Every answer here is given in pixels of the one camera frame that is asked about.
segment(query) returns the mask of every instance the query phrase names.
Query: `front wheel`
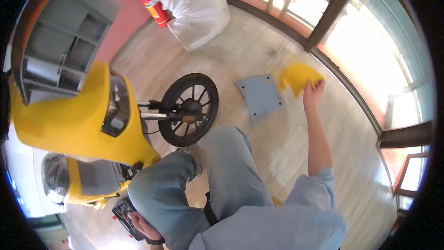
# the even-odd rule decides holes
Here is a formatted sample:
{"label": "front wheel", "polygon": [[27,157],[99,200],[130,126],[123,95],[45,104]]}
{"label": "front wheel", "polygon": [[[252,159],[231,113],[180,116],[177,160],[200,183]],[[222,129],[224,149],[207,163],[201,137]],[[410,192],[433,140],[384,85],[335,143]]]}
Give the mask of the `front wheel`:
{"label": "front wheel", "polygon": [[219,107],[219,94],[214,82],[207,76],[192,73],[179,78],[163,96],[165,110],[171,112],[180,105],[180,112],[205,113],[206,119],[195,122],[159,121],[159,130],[171,145],[186,147],[199,141],[211,128]]}

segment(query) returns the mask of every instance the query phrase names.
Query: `wristwatch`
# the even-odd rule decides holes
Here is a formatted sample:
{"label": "wristwatch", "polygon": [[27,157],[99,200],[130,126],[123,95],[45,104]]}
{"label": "wristwatch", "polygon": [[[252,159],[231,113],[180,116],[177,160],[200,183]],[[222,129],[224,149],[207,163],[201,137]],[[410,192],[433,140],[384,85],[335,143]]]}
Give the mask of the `wristwatch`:
{"label": "wristwatch", "polygon": [[152,240],[149,238],[146,238],[145,240],[147,241],[148,244],[151,244],[151,245],[162,245],[165,243],[165,239],[163,237],[159,240]]}

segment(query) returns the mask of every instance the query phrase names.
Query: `plastic sheet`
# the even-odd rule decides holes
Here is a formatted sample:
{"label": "plastic sheet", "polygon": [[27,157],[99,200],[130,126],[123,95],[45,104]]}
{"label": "plastic sheet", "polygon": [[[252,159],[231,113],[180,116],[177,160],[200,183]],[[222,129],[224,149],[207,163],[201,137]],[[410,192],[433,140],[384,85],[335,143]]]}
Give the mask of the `plastic sheet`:
{"label": "plastic sheet", "polygon": [[226,0],[154,0],[172,12],[168,27],[187,52],[209,42],[230,22]]}
{"label": "plastic sheet", "polygon": [[42,160],[43,188],[48,199],[62,203],[69,189],[69,170],[66,156],[48,153]]}

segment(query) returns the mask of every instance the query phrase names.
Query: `wooden floor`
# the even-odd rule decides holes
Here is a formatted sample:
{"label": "wooden floor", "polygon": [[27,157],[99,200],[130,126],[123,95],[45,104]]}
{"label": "wooden floor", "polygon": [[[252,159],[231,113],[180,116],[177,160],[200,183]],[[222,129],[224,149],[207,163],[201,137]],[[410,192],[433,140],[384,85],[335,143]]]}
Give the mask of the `wooden floor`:
{"label": "wooden floor", "polygon": [[[370,123],[341,84],[298,44],[240,9],[230,6],[230,12],[231,22],[225,31],[191,53],[168,29],[151,23],[127,43],[111,65],[130,79],[136,98],[143,101],[161,100],[168,87],[188,73],[211,77],[220,98],[214,127],[233,124],[249,136],[259,175],[271,194],[281,200],[286,199],[297,177],[307,174],[308,133],[302,101],[288,91],[283,95],[284,108],[251,125],[245,100],[234,82],[251,75],[273,74],[291,61],[314,67],[327,82],[319,113],[333,153],[337,209],[349,225],[341,249],[379,247],[396,219],[396,201]],[[157,124],[149,128],[158,130]],[[159,133],[150,137],[162,156],[171,152]],[[190,147],[192,153],[199,155],[202,142]],[[190,205],[203,207],[207,191],[204,173],[187,185]],[[97,249],[148,249],[146,243],[129,238],[112,220],[111,208],[116,201],[112,199],[100,211],[69,205],[69,228],[83,233],[79,237]]]}

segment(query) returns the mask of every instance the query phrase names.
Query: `white plastic bag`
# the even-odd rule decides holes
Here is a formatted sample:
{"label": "white plastic bag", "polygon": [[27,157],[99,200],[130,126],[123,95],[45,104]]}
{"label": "white plastic bag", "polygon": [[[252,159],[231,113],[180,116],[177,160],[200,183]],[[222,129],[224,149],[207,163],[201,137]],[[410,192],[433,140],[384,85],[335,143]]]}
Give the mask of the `white plastic bag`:
{"label": "white plastic bag", "polygon": [[226,0],[154,0],[169,9],[175,19],[168,27],[187,52],[219,35],[230,22]]}

